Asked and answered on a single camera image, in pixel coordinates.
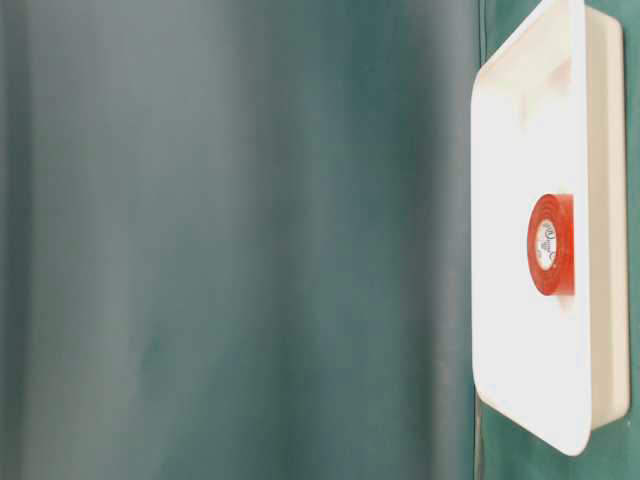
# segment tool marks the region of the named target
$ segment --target label on tape core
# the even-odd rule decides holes
[[[540,222],[536,232],[536,260],[542,270],[549,270],[558,251],[556,227],[551,220]]]

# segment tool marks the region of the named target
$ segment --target red electrical tape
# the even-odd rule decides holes
[[[529,271],[543,295],[573,295],[573,196],[543,195],[529,219]]]

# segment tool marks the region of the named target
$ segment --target green curtain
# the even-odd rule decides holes
[[[537,5],[535,0],[482,0],[481,43],[486,60]],[[629,215],[629,331],[631,334],[632,406],[629,414],[596,430],[586,451],[567,457],[489,407],[483,408],[482,464],[486,480],[631,479],[640,477],[638,390],[640,336],[640,3],[628,0],[587,2],[617,18],[623,26],[627,106],[627,209]]]
[[[477,2],[0,5],[3,478],[471,478]]]

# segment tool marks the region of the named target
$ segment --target white container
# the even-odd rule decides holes
[[[543,0],[473,88],[473,374],[484,402],[568,455],[629,407],[625,182],[620,25]],[[573,195],[571,296],[529,274],[546,193]]]

